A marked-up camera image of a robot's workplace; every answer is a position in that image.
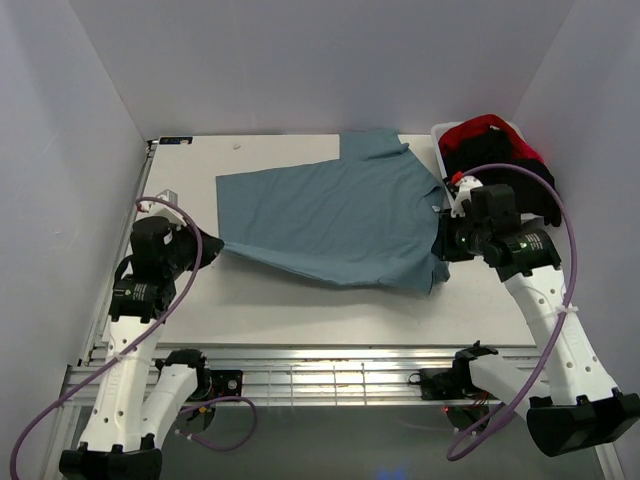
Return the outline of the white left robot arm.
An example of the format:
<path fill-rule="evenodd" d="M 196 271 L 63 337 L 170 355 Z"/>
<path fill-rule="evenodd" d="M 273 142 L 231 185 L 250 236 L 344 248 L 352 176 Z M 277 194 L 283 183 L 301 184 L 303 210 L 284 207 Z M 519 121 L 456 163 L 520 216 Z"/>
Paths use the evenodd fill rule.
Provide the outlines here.
<path fill-rule="evenodd" d="M 161 321 L 177 303 L 177 279 L 212 263 L 223 241 L 162 210 L 133 223 L 130 246 L 114 276 L 108 369 L 77 447 L 63 451 L 59 461 L 66 479 L 159 478 L 161 447 L 181 407 L 213 396 L 203 352 L 153 356 Z"/>

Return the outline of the blue t shirt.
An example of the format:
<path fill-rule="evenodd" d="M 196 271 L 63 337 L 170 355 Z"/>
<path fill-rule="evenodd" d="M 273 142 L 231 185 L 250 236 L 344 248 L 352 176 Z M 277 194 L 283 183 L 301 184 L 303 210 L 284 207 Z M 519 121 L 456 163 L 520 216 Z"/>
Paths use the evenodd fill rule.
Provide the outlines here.
<path fill-rule="evenodd" d="M 225 250 L 340 287 L 429 294 L 448 281 L 432 252 L 440 181 L 390 129 L 347 132 L 336 159 L 221 175 Z"/>

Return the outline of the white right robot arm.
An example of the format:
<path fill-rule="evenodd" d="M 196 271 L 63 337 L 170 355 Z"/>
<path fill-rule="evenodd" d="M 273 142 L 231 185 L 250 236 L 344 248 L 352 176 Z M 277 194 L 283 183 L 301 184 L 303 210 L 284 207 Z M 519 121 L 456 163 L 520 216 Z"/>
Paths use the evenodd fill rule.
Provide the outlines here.
<path fill-rule="evenodd" d="M 500 401 L 496 413 L 471 420 L 482 439 L 519 416 L 549 457 L 616 441 L 639 419 L 639 396 L 623 393 L 598 360 L 572 304 L 566 277 L 543 230 L 521 224 L 511 187 L 485 186 L 472 176 L 455 184 L 451 208 L 439 216 L 434 249 L 446 261 L 481 257 L 515 300 L 541 354 L 531 374 L 481 342 L 458 351 L 451 367 L 419 382 L 426 398 Z"/>

